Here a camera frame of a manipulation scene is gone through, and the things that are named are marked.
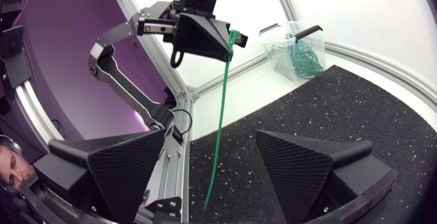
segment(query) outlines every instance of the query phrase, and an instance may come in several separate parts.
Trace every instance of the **black carpet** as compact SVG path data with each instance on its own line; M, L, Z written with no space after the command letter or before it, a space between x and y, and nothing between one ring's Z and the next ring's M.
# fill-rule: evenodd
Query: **black carpet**
M326 140L372 141L372 154L399 173L397 183L402 187L380 223L408 219L427 187L437 156L436 132L422 117L378 86L333 66L223 128L219 168L205 212L216 133L191 142L191 223L285 222L255 146L258 129Z

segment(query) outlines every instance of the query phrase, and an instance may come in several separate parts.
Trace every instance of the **person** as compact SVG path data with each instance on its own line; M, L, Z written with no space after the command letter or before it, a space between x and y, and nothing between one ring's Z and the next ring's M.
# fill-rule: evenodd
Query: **person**
M0 135L0 185L7 191L18 193L20 185L35 171L23 158L18 144Z

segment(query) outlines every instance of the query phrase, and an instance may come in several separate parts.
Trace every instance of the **green rope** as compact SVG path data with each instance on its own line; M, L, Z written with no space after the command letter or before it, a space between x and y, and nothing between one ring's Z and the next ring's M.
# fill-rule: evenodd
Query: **green rope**
M229 41L228 41L228 47L231 51L231 55L229 56L229 59L226 62L225 67L225 77L223 78L223 93L221 96L221 111L220 111L220 120L218 122L218 130L217 130L217 140L216 140L216 150L214 153L214 164L212 166L212 173L211 173L211 181L210 181L210 187L208 188L208 194L206 195L205 204L203 205L203 211L206 210L206 206L208 206L208 201L210 200L211 191L212 191L212 185L214 184L214 178L216 175L216 168L217 168L217 160L219 159L219 147L220 147L220 135L221 135L221 124L223 121L223 111L225 110L225 97L226 97L226 83L227 83L227 73L229 71L229 63L232 59L232 46L234 45L236 39L240 35L239 31L231 30L229 33Z
M291 39L293 35L287 33L286 38ZM292 60L297 77L311 79L323 72L323 67L319 64L317 55L302 40L289 46L288 54Z

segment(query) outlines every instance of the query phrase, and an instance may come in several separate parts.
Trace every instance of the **clear plastic bag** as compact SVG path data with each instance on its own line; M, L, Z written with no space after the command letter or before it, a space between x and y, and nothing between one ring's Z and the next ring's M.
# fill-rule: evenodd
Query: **clear plastic bag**
M295 43L294 36L314 23L284 22L260 33L274 70L296 85L302 85L326 67L323 33L316 31Z

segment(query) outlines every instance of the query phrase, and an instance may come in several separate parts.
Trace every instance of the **green cable coil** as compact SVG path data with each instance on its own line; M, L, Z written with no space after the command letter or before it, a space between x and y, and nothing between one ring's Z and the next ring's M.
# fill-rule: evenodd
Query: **green cable coil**
M293 35L287 33L286 38L291 39ZM323 72L323 67L319 64L317 55L313 49L304 42L299 41L288 46L287 50L297 77L311 79Z

